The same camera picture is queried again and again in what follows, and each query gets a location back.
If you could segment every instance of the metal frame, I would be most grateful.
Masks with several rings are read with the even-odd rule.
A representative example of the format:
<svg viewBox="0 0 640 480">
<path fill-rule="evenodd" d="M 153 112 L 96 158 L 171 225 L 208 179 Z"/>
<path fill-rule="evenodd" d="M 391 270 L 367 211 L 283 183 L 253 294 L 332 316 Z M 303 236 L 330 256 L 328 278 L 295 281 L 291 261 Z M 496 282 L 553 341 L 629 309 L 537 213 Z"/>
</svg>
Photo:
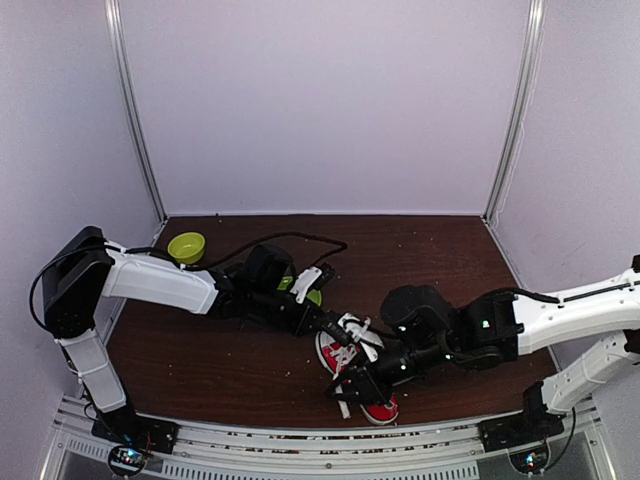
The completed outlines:
<svg viewBox="0 0 640 480">
<path fill-rule="evenodd" d="M 120 86 L 122 87 L 122 95 L 127 111 L 127 120 L 131 137 L 136 149 L 138 163 L 142 170 L 144 183 L 151 197 L 153 208 L 160 222 L 167 218 L 162 199 L 160 198 L 160 190 L 156 182 L 153 168 L 149 160 L 149 152 L 142 133 L 142 124 L 140 123 L 140 113 L 136 104 L 135 95 L 133 93 L 133 83 L 131 81 L 131 71 L 129 69 L 129 60 L 127 58 L 127 50 L 124 41 L 124 32 L 122 29 L 122 19 L 120 17 L 119 0 L 105 0 L 105 8 L 107 13 L 107 25 L 109 26 L 109 35 L 113 51 L 116 56 L 118 65 L 118 73 L 120 75 Z"/>
<path fill-rule="evenodd" d="M 529 23 L 524 40 L 522 51 L 522 63 L 520 65 L 520 76 L 516 88 L 516 96 L 509 120 L 509 128 L 502 148 L 500 164 L 496 173 L 496 179 L 491 189 L 489 203 L 484 214 L 487 223 L 492 225 L 498 210 L 499 202 L 502 199 L 504 188 L 509 180 L 510 167 L 514 161 L 514 156 L 520 140 L 522 121 L 524 112 L 531 97 L 532 82 L 538 64 L 540 43 L 542 39 L 542 25 L 544 20 L 545 0 L 531 0 L 529 6 Z"/>
<path fill-rule="evenodd" d="M 106 458 L 113 444 L 91 436 L 93 422 L 84 414 L 85 405 L 84 400 L 63 398 L 39 479 L 57 480 L 65 452 L 98 461 Z M 576 411 L 576 432 L 588 433 L 595 440 L 590 442 L 590 450 L 600 478 L 615 478 L 601 432 L 596 431 L 600 418 L 593 401 L 580 402 Z M 145 472 L 167 479 L 409 480 L 446 478 L 444 472 L 455 471 L 464 474 L 449 478 L 473 480 L 478 478 L 478 460 L 506 453 L 484 453 L 476 424 L 487 418 L 491 417 L 402 427 L 312 430 L 178 420 L 173 454 L 154 454 L 153 464 Z M 570 417 L 565 419 L 562 437 L 567 437 L 571 421 Z"/>
</svg>

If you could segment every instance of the white panel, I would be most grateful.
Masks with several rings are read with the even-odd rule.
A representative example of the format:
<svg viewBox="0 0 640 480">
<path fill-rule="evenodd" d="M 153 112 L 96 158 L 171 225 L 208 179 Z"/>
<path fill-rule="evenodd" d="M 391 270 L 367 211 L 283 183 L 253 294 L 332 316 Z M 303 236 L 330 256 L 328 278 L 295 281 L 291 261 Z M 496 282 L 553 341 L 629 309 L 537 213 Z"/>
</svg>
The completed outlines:
<svg viewBox="0 0 640 480">
<path fill-rule="evenodd" d="M 484 210 L 528 1 L 122 3 L 170 213 Z"/>
<path fill-rule="evenodd" d="M 614 275 L 640 253 L 640 3 L 548 3 L 539 77 L 499 239 L 528 287 Z M 557 349 L 563 364 L 592 342 Z M 622 478 L 637 478 L 640 374 L 596 392 Z"/>
<path fill-rule="evenodd" d="M 33 276 L 87 224 L 133 246 L 156 222 L 104 3 L 3 1 L 0 65 L 0 477 L 17 480 L 35 478 L 60 396 L 76 385 L 29 318 Z"/>
</svg>

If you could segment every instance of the wooden table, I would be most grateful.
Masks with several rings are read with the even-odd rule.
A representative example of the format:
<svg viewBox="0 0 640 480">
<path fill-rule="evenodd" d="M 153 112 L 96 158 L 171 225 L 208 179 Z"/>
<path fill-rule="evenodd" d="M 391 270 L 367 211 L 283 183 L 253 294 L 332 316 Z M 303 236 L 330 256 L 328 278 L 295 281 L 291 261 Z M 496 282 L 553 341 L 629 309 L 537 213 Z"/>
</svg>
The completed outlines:
<svg viewBox="0 0 640 480">
<path fill-rule="evenodd" d="M 198 231 L 207 238 L 207 256 L 215 258 L 284 230 L 348 242 L 348 251 L 330 259 L 337 273 L 323 290 L 323 306 L 378 323 L 385 295 L 403 284 L 435 285 L 455 306 L 515 285 L 475 217 L 177 217 L 159 246 L 179 233 Z M 294 256 L 298 270 L 326 249 L 300 239 L 273 243 Z M 294 338 L 251 323 L 240 330 L 239 324 L 129 301 L 108 349 L 141 412 L 266 427 L 368 425 L 357 410 L 343 420 L 336 402 L 323 396 L 330 375 L 318 363 L 312 335 Z M 443 365 L 397 388 L 398 424 L 517 410 L 524 389 L 553 373 L 546 350 L 484 372 Z"/>
</svg>

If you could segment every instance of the green bowl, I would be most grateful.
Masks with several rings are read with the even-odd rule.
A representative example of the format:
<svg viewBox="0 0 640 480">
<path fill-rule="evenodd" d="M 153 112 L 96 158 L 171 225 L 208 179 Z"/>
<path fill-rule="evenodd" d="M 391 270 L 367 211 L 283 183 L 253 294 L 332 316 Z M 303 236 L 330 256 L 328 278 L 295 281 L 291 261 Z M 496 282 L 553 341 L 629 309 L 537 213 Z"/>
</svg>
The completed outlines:
<svg viewBox="0 0 640 480">
<path fill-rule="evenodd" d="M 287 290 L 291 282 L 293 282 L 293 277 L 282 277 L 280 285 L 278 285 L 278 290 Z M 322 305 L 322 292 L 320 292 L 320 290 L 309 290 L 307 298 L 319 307 Z"/>
<path fill-rule="evenodd" d="M 197 232 L 187 232 L 169 242 L 169 255 L 178 262 L 192 265 L 204 255 L 204 237 Z"/>
</svg>

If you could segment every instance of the shoe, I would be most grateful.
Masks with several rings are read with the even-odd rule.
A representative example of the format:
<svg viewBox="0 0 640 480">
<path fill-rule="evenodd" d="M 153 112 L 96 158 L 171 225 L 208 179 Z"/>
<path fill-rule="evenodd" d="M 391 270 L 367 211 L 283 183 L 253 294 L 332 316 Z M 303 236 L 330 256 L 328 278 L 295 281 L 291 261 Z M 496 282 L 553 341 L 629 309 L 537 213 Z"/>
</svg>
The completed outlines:
<svg viewBox="0 0 640 480">
<path fill-rule="evenodd" d="M 366 336 L 367 341 L 382 344 L 380 337 L 375 333 L 366 332 Z M 318 332 L 316 335 L 316 352 L 322 366 L 331 372 L 335 378 L 360 352 L 360 346 L 352 344 L 348 347 L 343 347 L 328 333 Z M 343 416 L 345 418 L 349 418 L 348 408 L 345 402 L 339 402 L 339 404 Z M 398 418 L 398 401 L 396 400 L 395 395 L 391 397 L 391 400 L 387 405 L 360 405 L 360 408 L 367 420 L 374 425 L 388 425 Z"/>
</svg>

